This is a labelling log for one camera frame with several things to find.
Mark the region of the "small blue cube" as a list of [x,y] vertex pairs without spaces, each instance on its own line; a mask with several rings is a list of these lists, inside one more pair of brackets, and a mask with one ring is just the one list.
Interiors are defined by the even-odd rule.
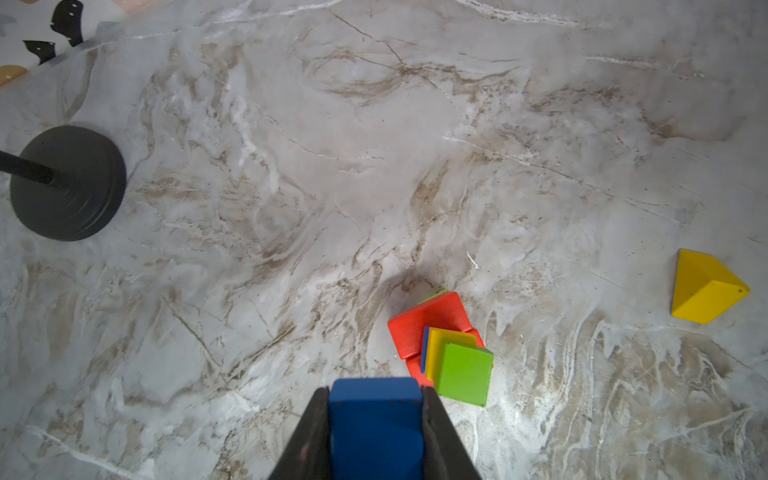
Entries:
[[423,329],[422,344],[420,352],[420,372],[426,376],[426,361],[428,356],[429,334],[431,327],[426,326]]

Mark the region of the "dark blue square block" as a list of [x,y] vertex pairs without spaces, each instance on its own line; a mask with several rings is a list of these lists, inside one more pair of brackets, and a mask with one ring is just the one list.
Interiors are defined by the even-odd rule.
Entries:
[[423,477],[423,395],[415,379],[339,379],[328,408],[335,479]]

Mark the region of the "red block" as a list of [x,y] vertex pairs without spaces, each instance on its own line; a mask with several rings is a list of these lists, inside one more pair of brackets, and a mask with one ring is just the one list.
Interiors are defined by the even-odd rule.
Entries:
[[433,386],[438,378],[448,344],[468,347],[485,347],[476,329],[466,332],[437,327],[426,327],[419,354],[406,361],[409,373],[421,386]]
[[391,317],[388,329],[400,359],[421,353],[426,327],[469,332],[472,325],[457,292],[447,292]]

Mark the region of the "small yellow cube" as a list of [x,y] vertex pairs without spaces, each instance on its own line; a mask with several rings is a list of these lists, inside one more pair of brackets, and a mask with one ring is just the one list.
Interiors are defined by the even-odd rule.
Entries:
[[428,356],[426,361],[426,378],[435,381],[442,365],[445,348],[448,344],[476,347],[477,336],[471,332],[461,332],[443,328],[431,327],[429,334]]

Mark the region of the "lime green long block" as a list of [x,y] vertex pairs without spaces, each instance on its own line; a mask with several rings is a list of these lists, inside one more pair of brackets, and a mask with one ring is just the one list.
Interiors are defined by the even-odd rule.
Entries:
[[437,292],[437,293],[435,293],[435,294],[425,298],[420,303],[425,303],[425,302],[431,301],[431,300],[433,300],[435,298],[438,298],[438,297],[440,297],[440,296],[442,296],[442,295],[444,295],[446,293],[450,293],[450,292],[448,290],[441,290],[441,291],[439,291],[439,292]]

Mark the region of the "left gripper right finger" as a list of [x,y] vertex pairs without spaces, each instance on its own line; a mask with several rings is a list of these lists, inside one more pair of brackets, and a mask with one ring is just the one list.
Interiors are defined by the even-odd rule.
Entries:
[[436,390],[422,387],[423,478],[480,480]]

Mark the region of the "yellow block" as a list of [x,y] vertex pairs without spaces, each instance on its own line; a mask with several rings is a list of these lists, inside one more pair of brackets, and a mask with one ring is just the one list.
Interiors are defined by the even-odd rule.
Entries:
[[706,325],[750,292],[750,288],[717,257],[680,249],[670,314]]

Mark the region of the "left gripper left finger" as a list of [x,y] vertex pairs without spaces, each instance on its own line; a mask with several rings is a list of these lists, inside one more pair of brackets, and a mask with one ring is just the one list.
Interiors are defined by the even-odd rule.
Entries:
[[328,387],[313,393],[269,480],[332,479],[329,393]]

